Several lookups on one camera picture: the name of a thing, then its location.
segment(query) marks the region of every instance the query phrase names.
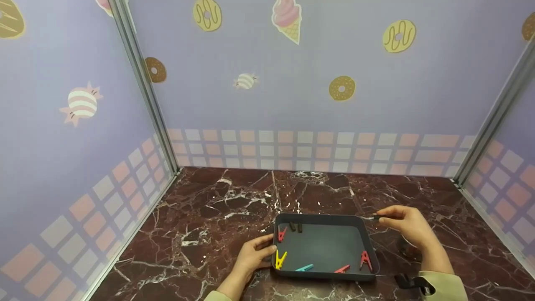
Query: sleeve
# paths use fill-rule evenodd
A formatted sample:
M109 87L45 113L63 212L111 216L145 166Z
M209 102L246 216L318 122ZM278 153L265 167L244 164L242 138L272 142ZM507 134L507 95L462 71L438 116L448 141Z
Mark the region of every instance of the sleeve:
M461 279L452 274L420 271L418 276L425 278L436 292L432 295L422 295L424 301L468 301Z
M204 301L232 301L218 291L211 291Z

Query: wall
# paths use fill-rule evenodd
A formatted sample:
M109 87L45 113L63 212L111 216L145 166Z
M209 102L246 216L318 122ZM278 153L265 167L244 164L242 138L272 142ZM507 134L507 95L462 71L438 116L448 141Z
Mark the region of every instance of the wall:
M114 20L95 1L15 2L23 18L0 2L15 30L0 27L0 299L77 301L170 174Z
M535 79L472 172L468 191L535 269Z
M285 0L274 15L279 0L216 2L130 3L143 54L165 67L154 86L180 164L447 177L535 11L532 0ZM400 28L408 47L394 49ZM345 101L331 89L340 76L355 87Z

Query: hand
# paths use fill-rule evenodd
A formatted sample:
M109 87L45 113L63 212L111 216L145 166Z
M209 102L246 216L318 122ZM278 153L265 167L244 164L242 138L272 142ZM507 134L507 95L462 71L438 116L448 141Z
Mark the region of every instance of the hand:
M269 234L244 243L232 273L244 276L248 282L256 269L270 267L271 261L263 261L262 259L272 255L277 250L277 246L270 246L272 240L273 234Z
M270 246L272 240L273 234L269 234L244 243L234 268L217 288L217 291L232 301L238 301L254 271L271 266L271 261L263 261L262 259L272 255L277 250L277 246Z
M424 216L416 208L394 205L377 211L377 214L388 216L381 217L379 223L399 231L420 251L440 245Z

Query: blue clothespin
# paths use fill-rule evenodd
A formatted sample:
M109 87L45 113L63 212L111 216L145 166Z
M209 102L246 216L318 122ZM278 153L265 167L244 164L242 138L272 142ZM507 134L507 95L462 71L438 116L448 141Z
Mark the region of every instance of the blue clothespin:
M306 272L306 271L310 270L313 267L314 267L314 264L309 264L309 265L304 266L302 268L298 268L296 271L298 271L298 272Z

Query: marble table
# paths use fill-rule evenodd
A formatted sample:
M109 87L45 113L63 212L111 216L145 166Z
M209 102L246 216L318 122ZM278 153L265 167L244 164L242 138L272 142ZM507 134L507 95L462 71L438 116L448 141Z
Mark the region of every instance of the marble table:
M230 272L243 242L273 231L280 212L370 215L417 207L444 244L470 300L535 300L535 281L449 179L183 168L91 300L202 300ZM381 270L376 281L299 280L257 272L243 300L419 300L394 275L419 263L398 233L366 221Z

